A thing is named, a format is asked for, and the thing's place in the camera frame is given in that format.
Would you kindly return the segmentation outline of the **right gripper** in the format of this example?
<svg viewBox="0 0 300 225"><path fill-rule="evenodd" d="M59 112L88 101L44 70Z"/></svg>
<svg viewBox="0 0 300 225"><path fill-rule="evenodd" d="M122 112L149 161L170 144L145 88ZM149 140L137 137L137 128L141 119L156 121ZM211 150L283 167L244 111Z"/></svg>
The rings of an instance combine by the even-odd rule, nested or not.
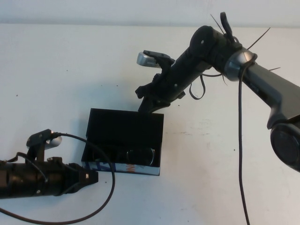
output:
<svg viewBox="0 0 300 225"><path fill-rule="evenodd" d="M171 64L172 59L163 53L150 52L150 56L166 63L162 73L152 84L139 86L135 93L143 98L139 113L153 113L168 107L172 101L183 95L184 89L206 70L203 51L200 47L188 47L187 50Z"/></svg>

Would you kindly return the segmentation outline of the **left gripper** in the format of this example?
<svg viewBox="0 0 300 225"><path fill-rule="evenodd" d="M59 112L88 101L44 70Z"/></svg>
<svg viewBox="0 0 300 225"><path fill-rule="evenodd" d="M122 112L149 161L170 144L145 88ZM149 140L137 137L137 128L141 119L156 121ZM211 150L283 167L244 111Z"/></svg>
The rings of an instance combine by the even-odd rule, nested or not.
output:
<svg viewBox="0 0 300 225"><path fill-rule="evenodd" d="M41 170L37 173L35 196L60 196L73 194L98 182L98 172L85 169L76 163L64 164L62 158L48 162L36 162Z"/></svg>

